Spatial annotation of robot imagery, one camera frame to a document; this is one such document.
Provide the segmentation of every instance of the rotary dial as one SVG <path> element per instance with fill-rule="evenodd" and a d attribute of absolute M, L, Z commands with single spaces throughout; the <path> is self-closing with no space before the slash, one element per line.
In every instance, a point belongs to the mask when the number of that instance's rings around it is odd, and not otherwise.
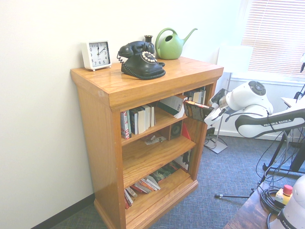
<path fill-rule="evenodd" d="M 141 57 L 143 60 L 145 60 L 147 63 L 157 63 L 157 59 L 154 55 L 152 55 L 150 52 L 142 52 Z"/>

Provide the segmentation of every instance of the red button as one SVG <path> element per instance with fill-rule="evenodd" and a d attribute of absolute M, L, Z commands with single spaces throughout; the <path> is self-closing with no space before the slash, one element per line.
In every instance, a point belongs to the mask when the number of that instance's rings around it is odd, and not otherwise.
<path fill-rule="evenodd" d="M 292 187 L 290 185 L 284 185 L 284 194 L 290 196 L 292 193 Z"/>

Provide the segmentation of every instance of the robotic arm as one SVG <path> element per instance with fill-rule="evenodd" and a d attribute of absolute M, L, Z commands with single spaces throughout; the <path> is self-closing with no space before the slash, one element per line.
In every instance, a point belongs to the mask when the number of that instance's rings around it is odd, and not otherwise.
<path fill-rule="evenodd" d="M 225 94 L 225 89 L 214 95 L 210 103 L 216 103 L 214 110 L 204 119 L 208 125 L 214 124 L 223 114 L 232 115 L 242 110 L 235 127 L 244 137 L 259 137 L 271 132 L 290 130 L 305 125 L 305 99 L 289 109 L 273 113 L 273 106 L 266 96 L 265 87 L 250 81 Z"/>

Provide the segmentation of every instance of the speaker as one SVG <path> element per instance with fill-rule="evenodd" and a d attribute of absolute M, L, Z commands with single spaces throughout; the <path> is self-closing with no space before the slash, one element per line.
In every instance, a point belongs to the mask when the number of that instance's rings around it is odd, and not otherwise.
<path fill-rule="evenodd" d="M 174 138 L 181 136 L 181 131 L 182 131 L 182 121 L 172 124 L 170 139 L 172 140 Z"/>
<path fill-rule="evenodd" d="M 159 130 L 158 132 L 165 137 L 167 140 L 172 140 L 174 138 L 177 138 L 179 136 L 181 136 L 181 132 L 182 132 L 182 123 L 183 120 L 171 124 L 161 130 Z"/>

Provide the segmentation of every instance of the window blinds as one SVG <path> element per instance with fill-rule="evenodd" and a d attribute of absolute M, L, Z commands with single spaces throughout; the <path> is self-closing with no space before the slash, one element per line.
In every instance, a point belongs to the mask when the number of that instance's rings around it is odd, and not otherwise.
<path fill-rule="evenodd" d="M 253 0 L 242 45 L 254 48 L 249 71 L 305 77 L 305 0 Z"/>

